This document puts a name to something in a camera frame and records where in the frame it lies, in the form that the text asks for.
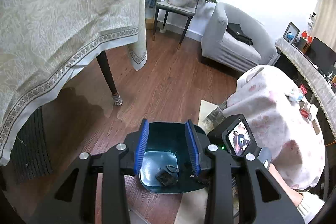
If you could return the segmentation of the person's right hand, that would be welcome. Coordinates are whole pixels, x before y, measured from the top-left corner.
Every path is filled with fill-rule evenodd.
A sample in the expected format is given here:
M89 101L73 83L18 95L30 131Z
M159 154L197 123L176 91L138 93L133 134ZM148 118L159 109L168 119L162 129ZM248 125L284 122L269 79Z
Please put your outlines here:
M275 178L275 180L279 183L279 185L283 188L285 193L288 195L288 197L291 199L295 207L298 207L298 205L303 200L303 195L301 195L299 192L296 192L294 189L290 188L284 179L281 177L278 170L275 168L273 164L270 164L269 166L269 172L272 174L272 176Z

